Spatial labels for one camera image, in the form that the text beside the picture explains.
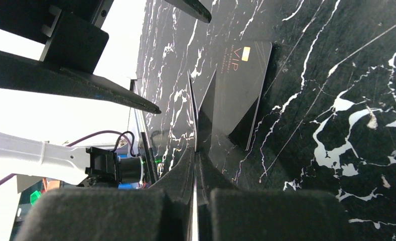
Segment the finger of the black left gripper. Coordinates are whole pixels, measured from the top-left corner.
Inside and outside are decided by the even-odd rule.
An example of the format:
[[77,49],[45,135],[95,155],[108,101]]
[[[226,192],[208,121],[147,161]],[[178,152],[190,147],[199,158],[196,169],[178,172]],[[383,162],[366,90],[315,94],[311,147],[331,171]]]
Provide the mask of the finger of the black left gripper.
[[165,0],[188,15],[204,23],[212,20],[211,12],[199,0]]

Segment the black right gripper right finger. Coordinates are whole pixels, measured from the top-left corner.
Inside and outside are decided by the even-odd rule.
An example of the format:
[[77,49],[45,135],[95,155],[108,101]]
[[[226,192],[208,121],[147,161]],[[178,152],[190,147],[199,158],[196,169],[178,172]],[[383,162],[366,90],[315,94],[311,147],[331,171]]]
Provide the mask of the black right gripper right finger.
[[240,190],[196,155],[200,240],[350,240],[347,214],[317,190]]

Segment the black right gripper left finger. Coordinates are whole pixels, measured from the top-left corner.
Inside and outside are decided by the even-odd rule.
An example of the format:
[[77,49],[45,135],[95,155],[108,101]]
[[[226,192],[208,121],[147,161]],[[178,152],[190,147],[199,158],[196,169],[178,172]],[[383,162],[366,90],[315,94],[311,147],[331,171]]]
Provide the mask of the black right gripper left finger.
[[63,188],[44,194],[16,240],[191,240],[195,152],[147,189]]

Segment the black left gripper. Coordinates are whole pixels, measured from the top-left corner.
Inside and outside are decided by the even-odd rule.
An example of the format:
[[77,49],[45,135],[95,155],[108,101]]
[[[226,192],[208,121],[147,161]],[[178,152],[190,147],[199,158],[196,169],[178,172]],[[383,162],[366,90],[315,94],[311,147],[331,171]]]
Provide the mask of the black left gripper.
[[149,100],[92,74],[109,39],[102,25],[112,4],[0,0],[0,29],[45,46],[40,61],[0,51],[0,88],[110,101],[161,114]]

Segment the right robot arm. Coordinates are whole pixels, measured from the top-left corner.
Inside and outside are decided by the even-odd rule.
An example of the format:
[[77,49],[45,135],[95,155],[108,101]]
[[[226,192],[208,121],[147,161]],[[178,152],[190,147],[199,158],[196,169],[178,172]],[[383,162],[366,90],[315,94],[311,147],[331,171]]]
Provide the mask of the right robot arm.
[[0,133],[0,170],[72,185],[45,193],[17,240],[352,240],[333,195],[240,190],[202,150],[149,188],[120,190],[130,167],[114,151]]

